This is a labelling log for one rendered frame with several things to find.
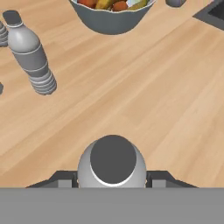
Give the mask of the dark grey sink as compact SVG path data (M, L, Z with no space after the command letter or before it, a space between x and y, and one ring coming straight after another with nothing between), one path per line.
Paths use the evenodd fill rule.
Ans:
M213 0L193 17L224 31L224 0Z

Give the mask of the red round fruit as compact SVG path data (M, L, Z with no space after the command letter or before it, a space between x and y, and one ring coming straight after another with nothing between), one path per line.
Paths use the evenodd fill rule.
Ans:
M83 4L88 8L94 9L97 3L97 0L77 0L78 4Z

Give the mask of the grey round container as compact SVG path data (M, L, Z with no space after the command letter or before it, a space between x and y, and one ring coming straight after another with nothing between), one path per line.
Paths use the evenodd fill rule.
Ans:
M178 8L181 7L186 2L186 0L165 0L165 2L168 6Z

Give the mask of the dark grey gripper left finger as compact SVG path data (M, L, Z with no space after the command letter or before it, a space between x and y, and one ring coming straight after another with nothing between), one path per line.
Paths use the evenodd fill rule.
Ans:
M49 179L43 180L29 188L78 188L77 171L56 171Z

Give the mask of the grey fruit bowl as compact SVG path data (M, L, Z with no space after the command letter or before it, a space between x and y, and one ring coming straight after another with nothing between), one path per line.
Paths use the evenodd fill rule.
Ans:
M106 35L117 35L129 32L135 28L149 11L156 0L150 0L146 6L138 10L113 12L109 10L94 10L68 0L76 11L81 22L90 30Z

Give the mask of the yellow banana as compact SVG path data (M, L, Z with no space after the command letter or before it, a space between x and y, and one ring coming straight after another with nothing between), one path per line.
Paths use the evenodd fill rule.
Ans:
M95 8L97 10L106 10L110 8L116 0L98 0Z

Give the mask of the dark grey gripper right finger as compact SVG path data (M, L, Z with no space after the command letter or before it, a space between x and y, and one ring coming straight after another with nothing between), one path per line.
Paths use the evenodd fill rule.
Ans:
M168 171L147 171L146 188L193 187L184 181L175 179Z

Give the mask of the grey plastic bottle dark cap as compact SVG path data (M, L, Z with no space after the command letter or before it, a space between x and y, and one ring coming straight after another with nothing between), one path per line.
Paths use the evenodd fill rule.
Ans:
M0 46L8 45L8 30L0 20Z
M118 135L92 142L78 164L80 188L144 188L146 165L138 148Z
M38 35L23 23L16 10L6 10L3 18L9 30L9 48L17 63L28 74L35 92L40 95L52 94L57 88L57 81L49 68Z

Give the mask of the orange round fruit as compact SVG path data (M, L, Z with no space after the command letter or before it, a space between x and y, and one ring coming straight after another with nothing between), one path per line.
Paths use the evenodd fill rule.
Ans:
M125 1L118 1L112 6L112 11L126 11L127 9L128 5Z

